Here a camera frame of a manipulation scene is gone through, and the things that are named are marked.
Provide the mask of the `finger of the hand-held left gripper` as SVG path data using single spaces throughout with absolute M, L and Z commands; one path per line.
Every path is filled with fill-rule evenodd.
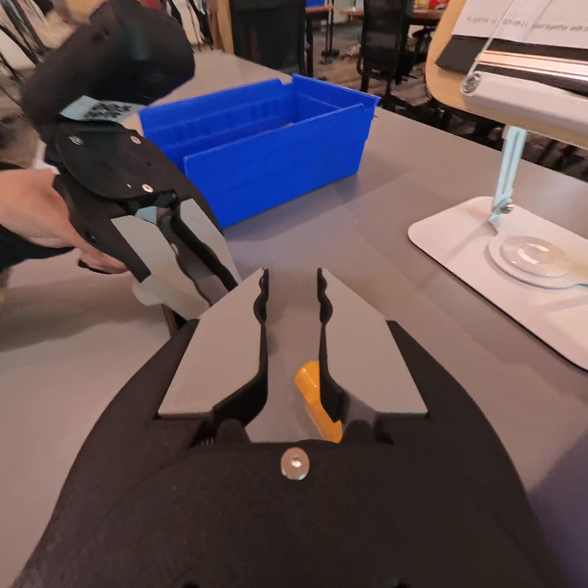
M 242 278 L 224 235 L 194 199 L 158 209 L 158 227 L 172 246 L 182 272 L 195 284 L 215 276 L 228 292 Z
M 112 220 L 115 228 L 149 270 L 136 278 L 132 290 L 145 306 L 163 305 L 185 320 L 197 319 L 210 303 L 180 268 L 178 249 L 165 238 L 156 213 L 139 213 Z

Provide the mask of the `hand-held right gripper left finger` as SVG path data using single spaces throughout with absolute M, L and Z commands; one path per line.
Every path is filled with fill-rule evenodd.
M 161 418 L 251 423 L 268 398 L 266 303 L 260 268 L 202 314 L 158 409 Z

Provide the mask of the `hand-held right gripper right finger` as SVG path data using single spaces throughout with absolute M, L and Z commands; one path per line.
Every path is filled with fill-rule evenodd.
M 320 401 L 331 421 L 426 416 L 384 315 L 329 270 L 319 268 L 317 280 Z

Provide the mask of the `orange mega block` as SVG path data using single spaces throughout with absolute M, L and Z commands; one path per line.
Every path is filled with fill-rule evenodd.
M 340 443 L 343 437 L 342 423 L 331 420 L 320 400 L 319 361 L 304 364 L 295 376 L 295 383 L 304 399 L 306 413 L 320 437 L 328 442 Z

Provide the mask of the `blue plastic bin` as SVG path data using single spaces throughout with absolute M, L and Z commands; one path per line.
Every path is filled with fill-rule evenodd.
M 147 107 L 139 119 L 226 228 L 357 173 L 379 102 L 293 75 Z

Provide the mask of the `person's left forearm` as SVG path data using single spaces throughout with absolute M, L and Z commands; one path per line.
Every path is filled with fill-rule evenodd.
M 27 260 L 50 259 L 74 247 L 45 247 L 31 243 L 1 225 L 1 273 Z

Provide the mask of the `person's left hand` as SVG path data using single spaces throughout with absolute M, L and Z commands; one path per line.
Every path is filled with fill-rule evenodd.
M 37 246 L 72 247 L 80 260 L 107 274 L 127 267 L 86 242 L 70 223 L 66 203 L 54 189 L 51 169 L 1 171 L 1 226 Z

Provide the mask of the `black office chair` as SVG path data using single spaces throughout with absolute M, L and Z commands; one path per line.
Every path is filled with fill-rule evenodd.
M 386 82 L 386 95 L 392 85 L 409 77 L 413 52 L 407 48 L 413 1 L 364 1 L 364 17 L 357 72 L 360 90 L 368 92 L 371 79 Z
M 305 75 L 305 1 L 229 1 L 229 13 L 235 55 Z

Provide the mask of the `printed instruction sheet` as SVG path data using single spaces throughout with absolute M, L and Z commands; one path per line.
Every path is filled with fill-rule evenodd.
M 587 1 L 466 1 L 453 35 L 587 49 Z

